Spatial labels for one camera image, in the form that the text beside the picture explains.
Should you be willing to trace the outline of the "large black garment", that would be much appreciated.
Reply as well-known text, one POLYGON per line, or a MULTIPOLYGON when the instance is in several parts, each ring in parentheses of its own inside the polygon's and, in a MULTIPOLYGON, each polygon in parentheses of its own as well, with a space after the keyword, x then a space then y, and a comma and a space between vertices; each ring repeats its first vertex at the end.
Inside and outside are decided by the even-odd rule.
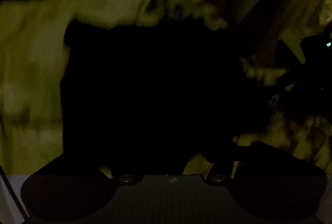
POLYGON ((64 153, 114 176, 180 175, 196 155, 229 157, 237 135, 266 135, 276 91, 207 36, 174 21, 104 28, 73 19, 63 38, 64 153))

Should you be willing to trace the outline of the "pale patterned bed sheet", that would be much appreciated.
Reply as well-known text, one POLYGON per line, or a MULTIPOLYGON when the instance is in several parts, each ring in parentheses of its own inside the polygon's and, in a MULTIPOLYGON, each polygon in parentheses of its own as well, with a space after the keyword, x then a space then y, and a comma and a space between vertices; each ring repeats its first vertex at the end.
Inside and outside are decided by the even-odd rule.
MULTIPOLYGON (((9 133, 22 143, 36 136, 34 149, 49 148, 46 135, 63 124, 60 83, 69 60, 63 45, 67 25, 78 19, 104 28, 154 27, 174 21, 180 30, 207 33, 208 40, 242 47, 207 0, 37 0, 1 7, 1 106, 9 133)), ((56 146, 63 148, 62 138, 56 146)), ((237 135, 237 145, 259 140, 237 135)))

